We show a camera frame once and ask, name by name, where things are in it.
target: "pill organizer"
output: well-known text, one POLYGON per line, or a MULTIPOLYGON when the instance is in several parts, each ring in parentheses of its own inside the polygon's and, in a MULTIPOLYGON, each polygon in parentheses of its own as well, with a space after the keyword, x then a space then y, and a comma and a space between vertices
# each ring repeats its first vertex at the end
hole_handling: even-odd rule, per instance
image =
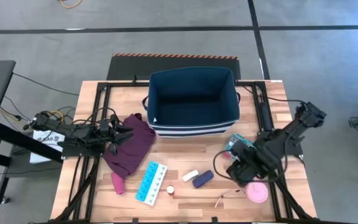
POLYGON ((168 167, 150 161, 135 198, 147 205, 154 205, 168 167))

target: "navy blue fabric bin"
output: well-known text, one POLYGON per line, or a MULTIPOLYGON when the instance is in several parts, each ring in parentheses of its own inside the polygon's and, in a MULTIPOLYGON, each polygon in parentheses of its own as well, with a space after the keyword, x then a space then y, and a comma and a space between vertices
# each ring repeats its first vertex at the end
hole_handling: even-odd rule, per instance
POLYGON ((240 117, 232 72, 189 67, 153 73, 147 120, 161 137, 221 134, 240 117))

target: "wooden table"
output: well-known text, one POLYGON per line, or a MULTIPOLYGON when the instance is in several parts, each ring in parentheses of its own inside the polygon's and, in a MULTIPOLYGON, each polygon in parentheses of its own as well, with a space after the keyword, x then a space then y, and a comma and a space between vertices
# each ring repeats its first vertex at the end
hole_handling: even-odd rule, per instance
MULTIPOLYGON (((78 99, 75 119, 86 119, 92 113, 96 94, 97 81, 83 82, 78 99)), ((286 99, 281 81, 266 81, 268 96, 286 99)), ((274 221, 272 201, 269 196, 264 203, 254 203, 245 198, 241 192, 228 196, 214 208, 218 197, 228 190, 238 189, 230 180, 215 175, 200 189, 194 189, 191 181, 184 182, 181 177, 189 171, 197 169, 199 172, 213 170, 214 155, 224 148, 233 133, 239 133, 246 139, 254 141, 259 131, 252 94, 243 87, 236 87, 241 94, 240 120, 228 131, 220 136, 201 136, 195 138, 163 139, 157 137, 155 144, 146 155, 143 163, 125 182, 126 193, 117 195, 111 182, 111 169, 104 159, 99 164, 97 184, 93 202, 92 222, 131 222, 132 218, 139 218, 140 222, 210 222, 211 217, 218 217, 220 222, 251 222, 274 221), (135 199, 135 194, 143 178, 145 169, 150 161, 159 162, 168 167, 158 198, 153 207, 135 199), (174 196, 166 193, 169 185, 175 187, 174 196)), ((131 113, 142 113, 146 120, 146 112, 142 106, 142 99, 147 96, 148 87, 113 87, 109 106, 116 110, 118 117, 123 120, 131 113)), ((291 113, 287 102, 270 100, 270 108, 276 128, 282 128, 291 121, 291 113)), ((289 191, 298 203, 311 216, 316 216, 313 199, 311 198, 305 168, 300 161, 289 157, 286 173, 289 191)), ((67 206, 71 182, 77 158, 66 159, 56 192, 51 218, 57 217, 67 206)), ((231 165, 229 159, 219 157, 217 169, 225 174, 231 165)), ((78 171, 74 193, 79 181, 78 171)), ((281 214, 285 217, 282 195, 277 189, 281 214)), ((80 218, 85 215, 86 199, 84 194, 81 204, 80 218)))

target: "white eraser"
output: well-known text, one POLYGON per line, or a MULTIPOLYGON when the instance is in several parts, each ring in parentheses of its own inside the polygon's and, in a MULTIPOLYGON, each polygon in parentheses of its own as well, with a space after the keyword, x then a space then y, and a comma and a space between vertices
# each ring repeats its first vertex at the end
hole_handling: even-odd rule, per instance
POLYGON ((193 170, 190 173, 186 174, 183 176, 183 181, 186 182, 188 180, 190 180, 193 177, 198 176, 198 171, 197 170, 193 170))

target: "bin handle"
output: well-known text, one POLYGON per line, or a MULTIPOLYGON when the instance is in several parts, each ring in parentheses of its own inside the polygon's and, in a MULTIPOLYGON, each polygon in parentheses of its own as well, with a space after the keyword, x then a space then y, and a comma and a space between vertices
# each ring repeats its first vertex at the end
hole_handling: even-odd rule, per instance
POLYGON ((240 93, 237 93, 237 97, 238 97, 238 100, 239 100, 239 103, 240 103, 240 101, 241 101, 241 95, 240 95, 240 93))
POLYGON ((143 108, 147 111, 147 106, 145 105, 146 104, 146 100, 149 96, 146 96, 143 100, 142 100, 142 104, 143 104, 143 108))

